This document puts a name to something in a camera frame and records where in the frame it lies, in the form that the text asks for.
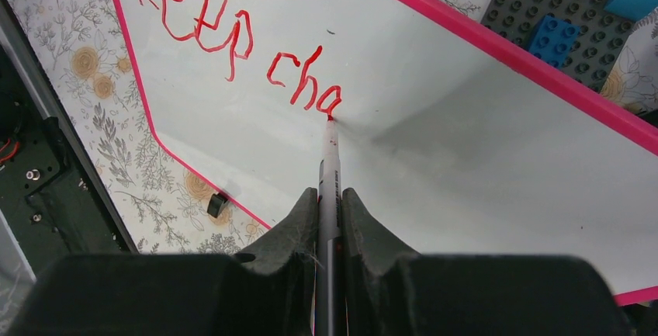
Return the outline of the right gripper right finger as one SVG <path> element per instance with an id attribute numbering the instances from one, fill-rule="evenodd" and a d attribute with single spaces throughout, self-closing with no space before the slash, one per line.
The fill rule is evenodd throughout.
<path id="1" fill-rule="evenodd" d="M 628 335 L 605 281 L 568 255 L 422 254 L 342 195 L 351 335 Z"/>

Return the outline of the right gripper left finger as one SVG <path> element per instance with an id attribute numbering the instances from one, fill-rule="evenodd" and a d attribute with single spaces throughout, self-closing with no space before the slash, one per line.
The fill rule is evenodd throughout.
<path id="1" fill-rule="evenodd" d="M 237 253 L 71 255 L 31 289 L 10 335 L 308 335 L 318 193 Z"/>

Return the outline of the silver red marker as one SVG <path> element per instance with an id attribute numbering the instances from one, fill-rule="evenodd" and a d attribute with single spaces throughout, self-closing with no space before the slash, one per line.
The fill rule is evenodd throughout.
<path id="1" fill-rule="evenodd" d="M 341 176 L 338 132 L 327 117 L 318 184 L 316 335 L 345 335 L 345 295 L 341 274 Z"/>

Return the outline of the pink framed whiteboard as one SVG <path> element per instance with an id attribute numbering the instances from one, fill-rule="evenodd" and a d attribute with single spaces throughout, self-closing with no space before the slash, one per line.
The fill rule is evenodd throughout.
<path id="1" fill-rule="evenodd" d="M 113 0 L 148 124 L 267 226 L 341 184 L 426 253 L 590 262 L 657 296 L 657 131 L 439 0 Z"/>

